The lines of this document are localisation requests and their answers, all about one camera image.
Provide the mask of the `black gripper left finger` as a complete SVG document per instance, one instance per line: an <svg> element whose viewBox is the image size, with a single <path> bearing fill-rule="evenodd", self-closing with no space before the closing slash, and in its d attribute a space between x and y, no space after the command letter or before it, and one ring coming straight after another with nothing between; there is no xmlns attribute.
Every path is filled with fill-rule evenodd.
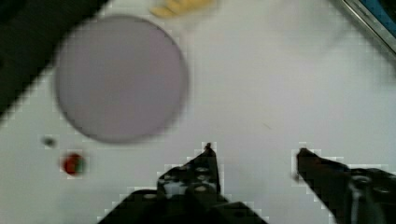
<svg viewBox="0 0 396 224"><path fill-rule="evenodd" d="M217 156L210 144L161 175L156 189L132 192L98 224L268 224L244 203L220 193Z"/></svg>

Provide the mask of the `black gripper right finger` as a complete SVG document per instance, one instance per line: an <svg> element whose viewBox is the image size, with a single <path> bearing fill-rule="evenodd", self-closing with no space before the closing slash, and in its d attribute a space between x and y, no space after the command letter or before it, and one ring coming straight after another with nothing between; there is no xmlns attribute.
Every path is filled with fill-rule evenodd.
<svg viewBox="0 0 396 224"><path fill-rule="evenodd" d="M395 175L350 168L306 148L296 155L297 174L324 203L336 224L395 224Z"/></svg>

